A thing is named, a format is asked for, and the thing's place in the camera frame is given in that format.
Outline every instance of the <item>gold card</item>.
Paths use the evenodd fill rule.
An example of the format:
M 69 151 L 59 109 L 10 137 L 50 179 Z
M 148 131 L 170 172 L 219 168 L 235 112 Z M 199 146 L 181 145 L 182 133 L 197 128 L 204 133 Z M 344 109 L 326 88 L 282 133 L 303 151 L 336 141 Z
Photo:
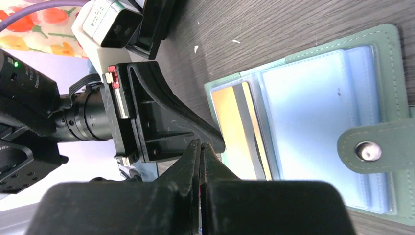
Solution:
M 228 167 L 245 180 L 272 180 L 262 134 L 247 82 L 212 93 L 225 140 Z

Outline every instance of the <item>black mounting plate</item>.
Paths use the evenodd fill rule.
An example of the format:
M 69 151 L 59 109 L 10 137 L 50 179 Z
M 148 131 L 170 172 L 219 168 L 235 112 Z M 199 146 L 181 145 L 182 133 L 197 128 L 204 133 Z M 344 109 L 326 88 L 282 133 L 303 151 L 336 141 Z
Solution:
M 12 163 L 9 169 L 0 172 L 0 193 L 19 193 L 68 161 L 59 154 L 55 141 L 38 137 L 27 129 L 11 128 L 0 141 L 1 157 L 11 159 Z
M 175 2 L 176 0 L 145 1 L 141 26 L 125 48 L 145 59 L 154 60 L 161 41 L 167 37 Z
M 137 144 L 142 161 L 177 159 L 193 139 L 211 143 L 216 153 L 225 150 L 221 133 L 173 94 L 157 62 L 118 64 L 116 71 L 124 99 L 133 107 L 129 123 L 135 141 L 124 139 Z M 120 131 L 118 136 L 124 131 L 131 136 L 125 128 Z

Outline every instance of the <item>wallet strap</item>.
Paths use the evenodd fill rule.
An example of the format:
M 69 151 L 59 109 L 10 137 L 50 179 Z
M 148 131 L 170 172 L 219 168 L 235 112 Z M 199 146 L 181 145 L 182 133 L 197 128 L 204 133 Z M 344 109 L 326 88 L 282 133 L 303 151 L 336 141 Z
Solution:
M 368 141 L 381 148 L 376 161 L 363 161 L 356 154 L 356 147 Z M 415 168 L 415 118 L 350 129 L 340 136 L 337 150 L 343 163 L 358 173 Z

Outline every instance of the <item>red connector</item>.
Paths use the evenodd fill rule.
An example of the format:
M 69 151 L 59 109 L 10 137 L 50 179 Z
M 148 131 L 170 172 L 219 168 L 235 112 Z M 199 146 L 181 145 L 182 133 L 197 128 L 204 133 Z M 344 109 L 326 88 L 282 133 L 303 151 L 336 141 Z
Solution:
M 114 82 L 111 84 L 113 89 L 119 88 L 119 79 L 118 74 L 116 72 L 116 68 L 114 65 L 108 66 L 108 72 L 110 72 L 113 75 Z

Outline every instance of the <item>card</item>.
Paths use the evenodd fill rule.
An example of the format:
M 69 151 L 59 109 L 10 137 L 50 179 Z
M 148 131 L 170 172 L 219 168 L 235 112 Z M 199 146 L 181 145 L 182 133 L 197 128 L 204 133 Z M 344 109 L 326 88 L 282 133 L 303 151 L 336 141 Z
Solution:
M 249 84 L 213 91 L 212 100 L 225 140 L 227 166 L 241 179 L 271 180 Z
M 337 50 L 262 74 L 281 179 L 331 183 L 346 205 L 366 209 L 367 175 L 349 170 L 337 139 L 359 123 L 347 53 Z

